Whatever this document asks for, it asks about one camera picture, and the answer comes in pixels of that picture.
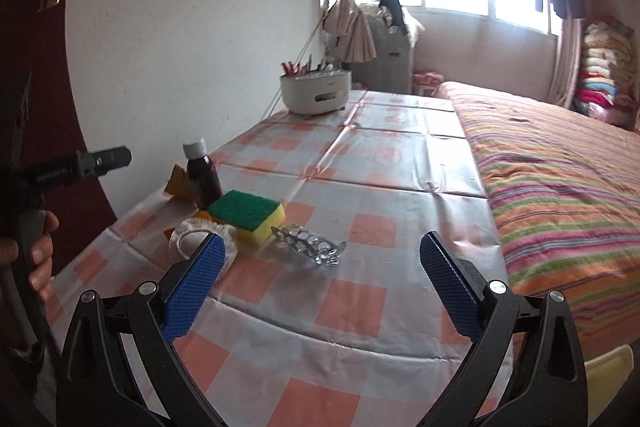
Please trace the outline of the person's left hand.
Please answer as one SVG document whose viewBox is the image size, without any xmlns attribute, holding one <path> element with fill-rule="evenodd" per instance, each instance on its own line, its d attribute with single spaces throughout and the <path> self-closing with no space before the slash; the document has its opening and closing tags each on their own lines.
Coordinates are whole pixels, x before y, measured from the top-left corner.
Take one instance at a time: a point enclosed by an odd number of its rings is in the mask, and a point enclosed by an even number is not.
<svg viewBox="0 0 640 427">
<path fill-rule="evenodd" d="M 44 228 L 30 251 L 32 272 L 29 273 L 29 285 L 45 303 L 52 296 L 52 254 L 53 243 L 51 233 L 58 229 L 58 218 L 49 210 L 43 210 Z M 2 265 L 9 265 L 18 255 L 18 247 L 13 239 L 2 237 L 0 241 L 0 258 Z"/>
</svg>

